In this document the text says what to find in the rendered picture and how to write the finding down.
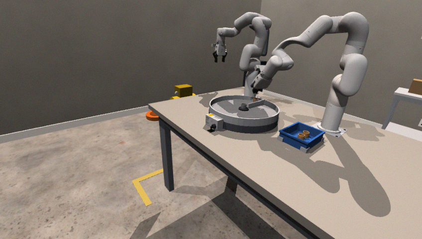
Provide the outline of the blue open-top crate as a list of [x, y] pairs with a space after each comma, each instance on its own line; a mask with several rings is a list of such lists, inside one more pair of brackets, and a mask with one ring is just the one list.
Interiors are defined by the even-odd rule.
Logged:
[[[298, 133], [303, 133], [304, 130], [309, 131], [310, 134], [308, 138], [304, 138], [304, 140], [302, 140], [298, 138]], [[284, 143], [287, 143], [299, 150], [301, 147], [305, 149], [309, 147], [312, 148], [321, 141], [323, 135], [325, 134], [325, 131], [306, 125], [299, 121], [279, 130], [279, 132], [279, 136], [283, 138]]]

